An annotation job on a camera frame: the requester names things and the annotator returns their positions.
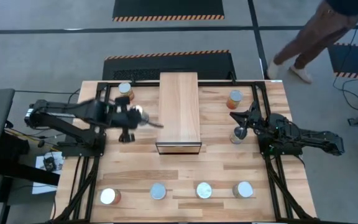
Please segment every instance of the white paper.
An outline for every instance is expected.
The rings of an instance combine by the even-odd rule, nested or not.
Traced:
[[[45,170],[44,159],[48,159],[49,157],[52,157],[52,155],[53,158],[55,159],[55,164],[56,164],[56,170],[54,171],[54,173],[60,175],[62,173],[62,166],[64,162],[62,157],[62,152],[48,152],[44,156],[37,156],[37,160],[35,161],[35,167],[38,169]],[[32,194],[42,194],[42,193],[53,192],[57,190],[56,186],[47,186],[41,183],[34,182],[33,186],[34,187],[32,188]]]

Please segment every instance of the wooden table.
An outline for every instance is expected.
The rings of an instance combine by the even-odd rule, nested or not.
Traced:
[[[97,84],[83,82],[78,101],[94,98]],[[266,86],[272,113],[291,119],[283,83],[266,81]],[[233,89],[244,94],[244,100],[235,111],[247,110],[253,101],[250,87],[199,87],[203,142],[199,155],[160,156],[155,148],[157,130],[150,126],[139,128],[135,132],[136,142],[131,144],[118,143],[121,130],[108,130],[106,149],[99,164],[91,222],[274,221],[267,171],[259,154],[257,137],[249,131],[240,145],[231,144],[229,140],[236,122],[229,116],[231,110],[226,107],[226,100]],[[158,87],[134,87],[133,91],[132,103],[142,105],[150,118],[158,121]],[[112,88],[110,98],[116,96],[118,90]],[[77,119],[74,124],[88,127]],[[303,164],[294,156],[282,156],[282,160],[289,191],[307,213],[315,216]],[[76,157],[70,157],[63,165],[56,194],[57,215],[68,205],[76,162]],[[236,199],[232,187],[243,180],[251,183],[254,194],[251,198]],[[163,200],[150,198],[149,190],[156,182],[164,183],[167,188]],[[213,195],[210,199],[196,198],[195,188],[200,182],[211,184]],[[121,202],[103,205],[99,197],[105,188],[120,190]],[[80,218],[85,215],[87,198],[85,193]],[[278,198],[285,217],[279,190]]]

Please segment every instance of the yellow and black hazard stripe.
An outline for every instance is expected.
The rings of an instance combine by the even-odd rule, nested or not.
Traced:
[[[349,73],[349,72],[335,72],[336,77],[343,78],[358,78],[358,73]]]
[[[335,45],[349,46],[350,44],[345,44],[345,43],[335,43]]]
[[[106,57],[104,60],[146,58],[146,57],[166,57],[166,56],[178,56],[178,55],[221,54],[221,53],[230,53],[230,51],[229,50],[200,50],[200,51],[193,51],[193,52],[170,52],[170,53],[141,54],[141,55],[121,55],[121,56]]]
[[[124,16],[113,17],[114,22],[145,21],[190,21],[190,20],[222,20],[224,15],[189,15],[189,16]]]

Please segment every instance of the person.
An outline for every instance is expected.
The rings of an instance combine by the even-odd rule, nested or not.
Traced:
[[[299,55],[290,70],[304,82],[311,83],[306,65],[326,47],[337,42],[358,23],[358,0],[323,0],[314,16],[289,44],[270,62],[267,75],[277,79],[280,66]]]

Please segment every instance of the black mat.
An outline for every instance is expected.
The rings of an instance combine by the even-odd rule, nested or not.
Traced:
[[[108,57],[103,80],[159,80],[161,72],[197,72],[199,80],[236,78],[228,50]]]
[[[358,45],[335,44],[328,52],[337,77],[358,78]]]
[[[113,21],[224,19],[222,0],[116,0]]]

